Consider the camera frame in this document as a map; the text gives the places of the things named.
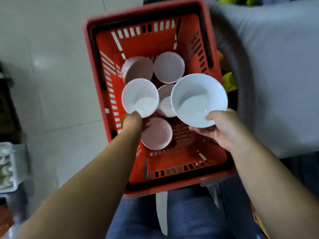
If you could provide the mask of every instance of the gray cloth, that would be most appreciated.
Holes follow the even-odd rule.
[[[319,150],[319,0],[240,7],[207,0],[238,114],[280,158]]]

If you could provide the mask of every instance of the floor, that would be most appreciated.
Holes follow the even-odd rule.
[[[30,153],[30,214],[107,145],[82,23],[142,3],[0,0],[0,62],[15,82],[11,95]],[[165,206],[165,193],[158,198]]]

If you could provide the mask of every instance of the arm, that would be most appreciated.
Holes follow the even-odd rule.
[[[123,132],[47,199],[17,238],[105,238],[141,139],[141,116],[134,112],[123,120]]]
[[[234,111],[213,111],[214,128],[193,128],[231,152],[241,181],[271,238],[319,235],[319,201],[245,127]]]

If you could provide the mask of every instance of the blue jeans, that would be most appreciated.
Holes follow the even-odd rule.
[[[161,232],[155,195],[148,195],[122,198],[106,238],[234,238],[208,190],[199,185],[168,192],[167,231],[168,236]]]

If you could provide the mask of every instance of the red plastic basket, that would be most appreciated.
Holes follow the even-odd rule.
[[[121,66],[127,58],[154,61],[174,51],[185,60],[185,74],[205,73],[222,81],[205,0],[165,1],[89,19],[84,33],[109,142],[122,131]],[[163,85],[156,77],[152,82],[157,88]],[[154,151],[140,142],[124,197],[220,180],[236,172],[229,153],[213,139],[190,131],[178,118],[166,120],[173,129],[171,143]]]

